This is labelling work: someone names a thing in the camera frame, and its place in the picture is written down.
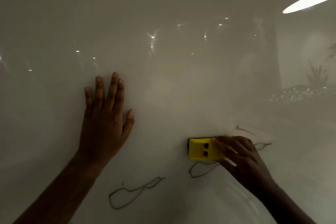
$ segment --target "forearm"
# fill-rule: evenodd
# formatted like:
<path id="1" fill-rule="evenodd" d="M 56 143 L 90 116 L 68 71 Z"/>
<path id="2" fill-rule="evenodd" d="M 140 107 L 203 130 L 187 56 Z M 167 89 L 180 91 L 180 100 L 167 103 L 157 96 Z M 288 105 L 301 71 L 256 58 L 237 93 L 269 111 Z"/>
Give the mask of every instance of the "forearm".
<path id="1" fill-rule="evenodd" d="M 76 155 L 13 224 L 68 223 L 99 173 Z"/>
<path id="2" fill-rule="evenodd" d="M 259 199 L 278 224 L 316 224 L 279 186 Z"/>

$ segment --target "person's left hand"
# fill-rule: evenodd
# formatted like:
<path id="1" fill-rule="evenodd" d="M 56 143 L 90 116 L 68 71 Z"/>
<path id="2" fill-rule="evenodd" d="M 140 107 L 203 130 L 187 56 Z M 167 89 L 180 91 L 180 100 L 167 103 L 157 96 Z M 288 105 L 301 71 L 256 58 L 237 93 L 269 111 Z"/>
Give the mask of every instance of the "person's left hand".
<path id="1" fill-rule="evenodd" d="M 126 142 L 134 124 L 135 110 L 128 111 L 123 125 L 124 80 L 116 72 L 112 75 L 106 99 L 101 76 L 96 77 L 94 97 L 90 87 L 84 91 L 86 110 L 76 157 L 100 172 Z"/>

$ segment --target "hand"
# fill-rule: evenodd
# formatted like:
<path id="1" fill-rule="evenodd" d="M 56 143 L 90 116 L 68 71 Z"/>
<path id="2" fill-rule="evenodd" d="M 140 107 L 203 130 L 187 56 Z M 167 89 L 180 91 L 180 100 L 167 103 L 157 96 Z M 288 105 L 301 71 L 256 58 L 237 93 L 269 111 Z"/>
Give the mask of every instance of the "hand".
<path id="1" fill-rule="evenodd" d="M 116 72 L 112 74 L 106 99 L 101 76 L 96 77 L 94 100 L 90 87 L 84 91 L 86 110 L 76 156 L 100 172 L 126 142 L 134 124 L 135 110 L 128 111 L 123 125 L 124 80 Z"/>
<path id="2" fill-rule="evenodd" d="M 277 187 L 250 139 L 242 136 L 218 136 L 214 137 L 212 143 L 236 166 L 225 159 L 218 162 L 256 197 L 260 199 Z"/>

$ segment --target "glossy white surface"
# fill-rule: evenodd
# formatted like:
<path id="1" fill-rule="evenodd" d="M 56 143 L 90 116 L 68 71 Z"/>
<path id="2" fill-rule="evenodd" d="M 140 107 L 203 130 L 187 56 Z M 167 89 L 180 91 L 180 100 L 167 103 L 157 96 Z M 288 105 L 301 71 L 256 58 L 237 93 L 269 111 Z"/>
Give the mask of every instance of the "glossy white surface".
<path id="1" fill-rule="evenodd" d="M 260 154 L 286 192 L 318 223 L 335 222 L 334 97 L 276 99 L 297 85 L 310 94 L 309 60 L 327 68 L 327 90 L 336 83 L 327 58 L 336 0 L 282 14 L 295 1 L 0 0 L 1 223 L 14 221 L 73 156 L 83 89 L 113 71 L 125 80 L 136 124 L 73 224 L 272 223 L 224 169 L 188 174 L 187 138 L 237 124 L 255 142 L 273 142 Z M 111 209 L 109 193 L 157 176 L 166 179 Z"/>

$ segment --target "person's right arm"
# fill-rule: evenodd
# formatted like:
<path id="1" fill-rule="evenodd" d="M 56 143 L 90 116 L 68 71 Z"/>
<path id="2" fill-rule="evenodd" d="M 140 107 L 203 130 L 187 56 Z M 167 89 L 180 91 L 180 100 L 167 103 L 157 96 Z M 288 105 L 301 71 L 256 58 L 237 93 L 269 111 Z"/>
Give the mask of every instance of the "person's right arm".
<path id="1" fill-rule="evenodd" d="M 219 136 L 212 143 L 236 166 L 225 159 L 218 162 L 265 205 L 277 223 L 316 224 L 275 183 L 250 139 Z"/>

